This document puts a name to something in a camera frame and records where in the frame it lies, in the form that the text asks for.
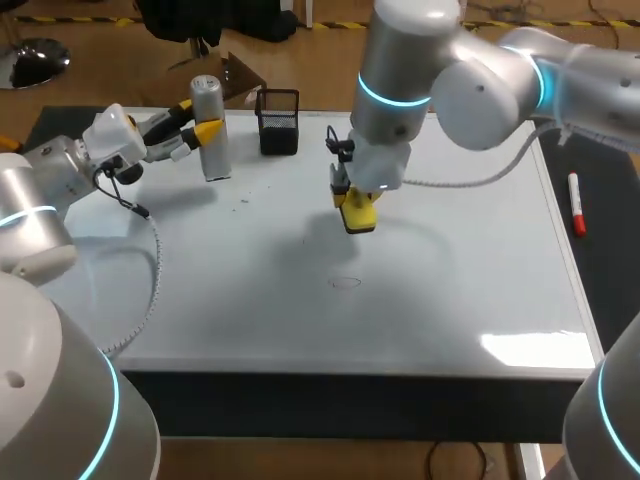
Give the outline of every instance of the black cable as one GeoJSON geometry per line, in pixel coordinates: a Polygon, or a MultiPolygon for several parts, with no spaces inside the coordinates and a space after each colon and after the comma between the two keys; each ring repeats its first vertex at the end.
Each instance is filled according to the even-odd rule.
{"type": "Polygon", "coordinates": [[[333,137],[333,139],[336,141],[336,143],[338,143],[338,134],[336,133],[336,131],[333,129],[333,127],[331,125],[327,125],[327,140],[330,140],[331,137],[333,137]]]}
{"type": "MultiPolygon", "coordinates": [[[[434,443],[431,448],[429,449],[429,451],[427,452],[427,456],[424,459],[424,478],[425,480],[435,480],[434,476],[433,476],[433,469],[432,469],[432,461],[433,461],[433,455],[436,453],[436,450],[438,449],[438,447],[440,445],[442,445],[443,442],[436,442],[434,443]]],[[[478,444],[477,442],[469,442],[471,445],[473,445],[473,447],[476,449],[476,451],[478,452],[478,455],[480,456],[480,463],[482,466],[482,470],[480,471],[480,476],[478,477],[479,480],[484,480],[486,474],[487,474],[487,454],[484,453],[484,450],[482,450],[482,447],[480,446],[480,444],[478,444]]]]}
{"type": "Polygon", "coordinates": [[[96,187],[96,189],[99,192],[103,193],[107,197],[113,198],[115,201],[117,201],[122,207],[126,208],[127,210],[131,210],[133,213],[140,215],[145,220],[149,218],[149,210],[144,208],[142,205],[138,205],[137,203],[131,203],[130,201],[122,198],[122,196],[120,195],[120,190],[118,189],[118,185],[116,184],[116,181],[115,181],[115,175],[116,175],[115,167],[109,162],[105,162],[100,167],[98,167],[98,169],[95,172],[93,172],[93,178],[92,178],[93,186],[96,187]],[[100,182],[98,182],[98,177],[100,176],[101,173],[103,173],[105,177],[111,180],[113,191],[116,192],[115,195],[113,195],[110,192],[107,192],[104,188],[100,186],[100,182]]]}
{"type": "MultiPolygon", "coordinates": [[[[544,20],[539,14],[544,12],[544,7],[539,3],[535,3],[533,0],[520,0],[517,5],[497,5],[495,7],[487,7],[479,3],[470,2],[467,7],[486,12],[489,18],[496,22],[526,22],[533,18],[536,20],[544,20]],[[531,12],[531,8],[538,9],[538,14],[531,12]]],[[[620,35],[616,27],[611,25],[607,17],[605,17],[600,10],[593,6],[593,0],[587,0],[587,7],[589,11],[602,20],[613,33],[614,48],[618,50],[620,48],[620,35]]]]}
{"type": "Polygon", "coordinates": [[[470,2],[467,3],[467,7],[486,12],[489,18],[496,22],[525,22],[535,16],[531,12],[532,8],[537,9],[539,13],[544,11],[544,7],[533,0],[520,0],[517,5],[503,4],[495,7],[470,2]]]}
{"type": "Polygon", "coordinates": [[[616,29],[616,27],[611,25],[611,23],[609,23],[609,20],[607,20],[607,18],[602,14],[602,12],[600,12],[600,10],[598,10],[596,7],[593,6],[593,0],[587,0],[587,5],[589,7],[589,11],[597,15],[600,20],[602,20],[603,22],[606,22],[606,24],[609,26],[609,29],[613,33],[613,39],[614,39],[614,45],[615,45],[614,48],[618,50],[620,48],[620,35],[618,35],[618,30],[616,29]]]}

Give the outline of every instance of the chair base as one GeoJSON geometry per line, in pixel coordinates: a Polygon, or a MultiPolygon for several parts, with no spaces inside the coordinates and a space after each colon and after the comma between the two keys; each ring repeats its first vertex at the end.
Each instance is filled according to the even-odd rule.
{"type": "Polygon", "coordinates": [[[69,50],[51,38],[28,38],[0,47],[0,89],[17,90],[48,82],[71,63],[69,50]]]}

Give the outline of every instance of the black chair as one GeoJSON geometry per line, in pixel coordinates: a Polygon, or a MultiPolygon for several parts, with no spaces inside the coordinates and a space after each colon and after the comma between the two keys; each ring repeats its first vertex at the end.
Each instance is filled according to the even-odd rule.
{"type": "Polygon", "coordinates": [[[15,90],[48,82],[70,63],[69,50],[51,38],[22,39],[11,11],[28,0],[0,0],[0,21],[8,45],[0,46],[0,89],[15,90]]]}

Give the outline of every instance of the yellow and black floor tape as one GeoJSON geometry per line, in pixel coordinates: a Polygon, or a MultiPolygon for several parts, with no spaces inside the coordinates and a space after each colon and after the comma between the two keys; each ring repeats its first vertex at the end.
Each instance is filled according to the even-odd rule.
{"type": "MultiPolygon", "coordinates": [[[[514,28],[514,27],[616,27],[616,28],[640,28],[640,20],[572,20],[566,22],[543,22],[539,20],[531,20],[529,22],[464,22],[464,26],[469,29],[481,28],[481,27],[499,27],[499,28],[514,28]]],[[[346,29],[346,30],[362,30],[369,28],[369,24],[366,22],[322,22],[314,23],[313,30],[328,30],[328,29],[346,29]]]]}
{"type": "MultiPolygon", "coordinates": [[[[53,24],[53,23],[112,23],[117,27],[126,27],[134,23],[143,23],[137,17],[26,17],[19,16],[16,20],[22,23],[53,24]]],[[[482,27],[514,28],[514,27],[615,27],[640,28],[640,20],[571,20],[566,22],[544,22],[531,20],[528,22],[464,22],[468,29],[482,27]]],[[[364,30],[369,28],[367,22],[321,22],[314,23],[312,30],[364,30]]]]}
{"type": "Polygon", "coordinates": [[[143,23],[142,18],[128,17],[15,17],[21,23],[112,23],[116,27],[126,27],[132,23],[143,23]]]}

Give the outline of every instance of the blue led ring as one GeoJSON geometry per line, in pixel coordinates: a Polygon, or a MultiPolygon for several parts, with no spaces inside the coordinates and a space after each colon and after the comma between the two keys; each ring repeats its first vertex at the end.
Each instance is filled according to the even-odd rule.
{"type": "Polygon", "coordinates": [[[14,213],[13,215],[9,215],[8,217],[4,217],[0,219],[0,228],[6,225],[9,225],[10,223],[15,222],[16,220],[19,220],[22,217],[27,217],[29,215],[33,215],[34,213],[46,212],[46,211],[55,212],[56,209],[50,206],[42,206],[42,207],[33,207],[33,208],[29,208],[28,210],[23,210],[21,212],[14,213]]]}
{"type": "Polygon", "coordinates": [[[371,90],[362,80],[362,75],[358,74],[358,82],[360,82],[360,86],[362,89],[367,92],[367,94],[378,100],[380,103],[384,103],[385,105],[391,105],[392,107],[400,107],[400,108],[411,108],[411,107],[419,107],[420,105],[425,105],[431,100],[431,97],[423,98],[421,100],[416,100],[415,102],[399,102],[397,100],[390,100],[388,98],[384,98],[378,95],[376,92],[371,90]]]}
{"type": "Polygon", "coordinates": [[[604,394],[602,392],[603,390],[602,377],[604,376],[605,363],[606,363],[606,360],[602,362],[602,365],[600,366],[600,373],[598,374],[598,403],[600,404],[600,413],[602,414],[602,420],[604,421],[605,427],[607,427],[607,431],[609,432],[609,436],[611,437],[611,440],[613,441],[615,446],[618,448],[618,451],[620,452],[620,454],[624,457],[627,463],[636,471],[636,473],[640,475],[640,465],[638,464],[638,462],[636,462],[633,456],[622,444],[622,440],[620,440],[620,437],[618,437],[618,434],[613,428],[613,425],[611,424],[611,420],[609,419],[609,414],[607,413],[607,409],[604,406],[604,394]]]}
{"type": "Polygon", "coordinates": [[[88,478],[93,474],[96,467],[104,457],[104,452],[107,451],[107,447],[109,446],[109,442],[111,442],[111,437],[113,436],[113,431],[116,428],[116,420],[118,419],[118,409],[120,408],[120,389],[118,388],[118,377],[116,375],[116,371],[111,365],[111,362],[107,357],[105,357],[102,352],[100,353],[104,357],[104,361],[107,362],[109,366],[109,371],[111,372],[111,381],[113,383],[113,409],[111,410],[111,419],[109,420],[109,426],[107,427],[107,432],[104,434],[104,438],[102,439],[102,443],[100,444],[100,448],[96,452],[93,460],[84,471],[84,473],[80,476],[78,480],[88,480],[88,478]]]}
{"type": "Polygon", "coordinates": [[[511,50],[512,52],[517,53],[522,58],[524,58],[527,62],[529,62],[529,64],[533,67],[533,70],[536,72],[536,75],[538,76],[538,82],[540,83],[540,98],[538,99],[538,105],[536,105],[536,109],[539,108],[540,105],[542,105],[542,101],[544,100],[544,96],[546,93],[544,78],[542,76],[542,71],[540,70],[540,67],[538,66],[538,64],[533,59],[530,53],[523,52],[522,50],[518,50],[517,48],[514,48],[514,47],[503,46],[503,48],[506,48],[507,50],[511,50]]]}

